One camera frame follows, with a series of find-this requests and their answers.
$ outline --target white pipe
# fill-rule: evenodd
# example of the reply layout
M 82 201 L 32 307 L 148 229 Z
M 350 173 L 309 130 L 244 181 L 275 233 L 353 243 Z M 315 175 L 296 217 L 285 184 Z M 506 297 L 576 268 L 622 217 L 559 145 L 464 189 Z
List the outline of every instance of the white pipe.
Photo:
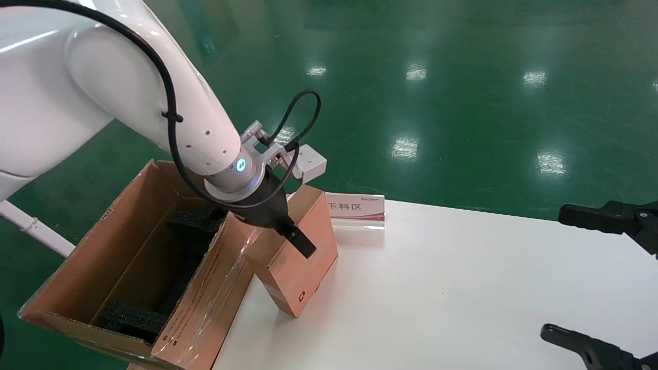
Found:
M 0 216 L 10 220 L 14 225 L 20 227 L 20 231 L 27 232 L 32 238 L 39 240 L 64 257 L 68 257 L 76 247 L 36 217 L 21 211 L 7 200 L 0 202 Z

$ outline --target white table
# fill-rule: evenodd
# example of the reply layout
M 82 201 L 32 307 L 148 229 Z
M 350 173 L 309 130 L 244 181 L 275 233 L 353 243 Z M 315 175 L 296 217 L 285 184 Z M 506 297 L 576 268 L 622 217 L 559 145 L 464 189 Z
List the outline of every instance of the white table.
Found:
M 554 323 L 658 351 L 658 261 L 627 236 L 386 201 L 383 246 L 339 246 L 299 319 L 251 282 L 214 370 L 585 370 Z

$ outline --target open cardboard box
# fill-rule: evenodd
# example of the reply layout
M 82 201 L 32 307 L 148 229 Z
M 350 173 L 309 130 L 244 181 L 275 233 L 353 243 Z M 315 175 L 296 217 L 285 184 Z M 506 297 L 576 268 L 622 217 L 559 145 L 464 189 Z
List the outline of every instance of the open cardboard box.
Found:
M 244 247 L 260 233 L 231 214 L 153 343 L 103 329 L 99 316 L 109 301 L 147 310 L 162 304 L 185 260 L 166 222 L 204 204 L 173 163 L 149 162 L 24 305 L 21 318 L 145 369 L 210 369 L 253 275 Z

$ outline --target black cable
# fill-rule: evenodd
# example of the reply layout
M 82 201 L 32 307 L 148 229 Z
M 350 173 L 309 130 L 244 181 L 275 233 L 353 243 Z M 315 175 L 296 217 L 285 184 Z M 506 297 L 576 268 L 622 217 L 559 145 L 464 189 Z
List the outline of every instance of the black cable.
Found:
M 281 132 L 281 129 L 284 127 L 286 122 L 288 121 L 288 116 L 290 116 L 290 113 L 292 113 L 292 109 L 295 107 L 295 104 L 297 104 L 297 101 L 300 100 L 302 97 L 305 95 L 313 94 L 315 96 L 315 112 L 313 113 L 313 117 L 311 118 L 311 121 L 306 125 L 306 128 L 304 128 L 304 131 L 302 131 L 299 135 L 295 136 L 288 144 L 286 144 L 285 149 L 286 151 L 290 151 L 296 143 L 298 143 L 306 134 L 309 133 L 309 130 L 313 127 L 315 124 L 315 121 L 318 119 L 318 116 L 320 115 L 320 108 L 322 108 L 322 100 L 320 99 L 320 95 L 316 93 L 313 90 L 304 90 L 301 93 L 295 95 L 295 97 L 292 99 L 290 104 L 288 105 L 288 109 L 286 110 L 286 113 L 284 114 L 284 118 L 281 119 L 281 123 L 279 123 L 279 126 L 276 128 L 272 136 L 270 137 L 269 140 L 261 141 L 264 145 L 271 145 L 272 142 L 274 142 L 274 139 L 276 139 L 277 135 L 279 135 L 279 132 Z
M 185 180 L 185 183 L 190 188 L 192 188 L 192 190 L 194 190 L 194 192 L 197 193 L 197 195 L 199 195 L 201 198 L 211 203 L 216 203 L 224 208 L 251 209 L 254 207 L 258 207 L 259 205 L 272 199 L 276 195 L 276 193 L 279 190 L 281 190 L 283 185 L 286 183 L 286 180 L 290 177 L 290 174 L 292 173 L 294 166 L 297 164 L 297 158 L 299 157 L 299 144 L 297 142 L 299 141 L 299 138 L 301 138 L 301 135 L 298 136 L 299 138 L 295 138 L 297 139 L 297 142 L 295 142 L 294 145 L 290 146 L 290 149 L 294 149 L 295 153 L 293 154 L 293 158 L 290 163 L 290 166 L 288 167 L 283 179 L 281 180 L 281 183 L 277 185 L 277 187 L 274 189 L 271 195 L 269 195 L 267 198 L 254 204 L 236 205 L 232 203 L 225 203 L 223 201 L 220 201 L 219 199 L 216 199 L 213 196 L 210 196 L 208 193 L 206 193 L 206 191 L 202 190 L 194 182 L 194 180 L 190 177 L 187 170 L 185 169 L 185 166 L 183 166 L 183 162 L 180 158 L 180 153 L 178 152 L 178 145 L 176 143 L 176 124 L 179 122 L 183 122 L 183 117 L 181 117 L 176 112 L 176 94 L 174 93 L 174 83 L 171 80 L 171 75 L 169 74 L 169 71 L 167 70 L 163 60 L 160 58 L 158 53 L 156 53 L 155 50 L 143 38 L 141 38 L 140 35 L 135 33 L 125 24 L 117 21 L 116 19 L 112 18 L 109 15 L 105 15 L 99 11 L 87 8 L 80 4 L 71 3 L 65 0 L 0 0 L 0 8 L 3 7 L 39 7 L 39 8 L 48 8 L 48 9 L 58 9 L 61 11 L 78 14 L 106 25 L 107 27 L 118 32 L 120 35 L 124 36 L 125 38 L 130 40 L 133 44 L 135 44 L 137 47 L 139 47 L 144 52 L 144 54 L 146 54 L 146 56 L 151 60 L 151 62 L 153 62 L 155 68 L 158 70 L 158 73 L 160 74 L 160 77 L 163 80 L 163 85 L 165 88 L 164 92 L 167 101 L 167 112 L 163 112 L 162 116 L 167 119 L 167 134 L 169 139 L 169 147 L 170 147 L 172 158 L 174 159 L 174 164 L 176 165 L 176 168 L 178 169 L 180 176 L 183 178 L 183 180 Z M 318 107 L 316 108 L 316 114 L 314 115 L 314 118 L 310 123 L 311 126 L 313 125 L 313 123 L 315 123 L 315 119 L 317 119 L 317 115 L 319 114 L 319 104 L 320 104 L 319 95 L 317 95 L 317 93 L 315 92 L 313 93 L 316 95 L 318 99 Z

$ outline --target blue indicator light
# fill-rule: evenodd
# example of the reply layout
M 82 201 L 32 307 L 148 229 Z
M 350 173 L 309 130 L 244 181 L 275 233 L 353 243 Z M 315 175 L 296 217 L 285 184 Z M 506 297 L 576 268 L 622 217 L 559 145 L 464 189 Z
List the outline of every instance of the blue indicator light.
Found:
M 247 161 L 245 161 L 244 158 L 238 159 L 238 162 L 236 163 L 236 170 L 238 172 L 242 172 L 247 168 Z

